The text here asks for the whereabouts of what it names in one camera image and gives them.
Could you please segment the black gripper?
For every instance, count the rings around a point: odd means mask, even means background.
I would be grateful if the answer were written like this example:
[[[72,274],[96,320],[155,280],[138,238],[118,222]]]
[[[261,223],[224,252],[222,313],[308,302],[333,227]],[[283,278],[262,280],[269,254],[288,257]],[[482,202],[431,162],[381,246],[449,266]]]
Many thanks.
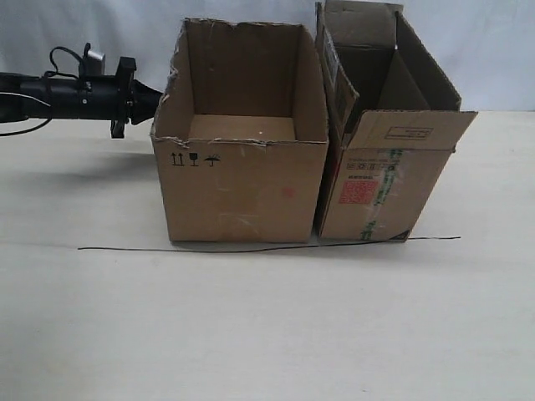
[[[125,137],[126,125],[153,118],[162,92],[135,79],[136,70],[134,58],[121,57],[112,75],[79,74],[80,118],[109,121],[113,139]]]

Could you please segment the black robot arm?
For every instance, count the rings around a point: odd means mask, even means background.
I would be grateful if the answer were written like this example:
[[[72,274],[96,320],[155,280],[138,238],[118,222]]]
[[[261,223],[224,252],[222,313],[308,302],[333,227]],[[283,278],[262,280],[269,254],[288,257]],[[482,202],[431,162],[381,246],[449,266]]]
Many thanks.
[[[1,122],[28,119],[100,120],[110,122],[114,139],[125,137],[127,124],[155,116],[162,92],[135,79],[136,61],[121,57],[114,74],[104,74],[104,60],[78,58],[79,73],[57,69],[41,76],[1,74]]]

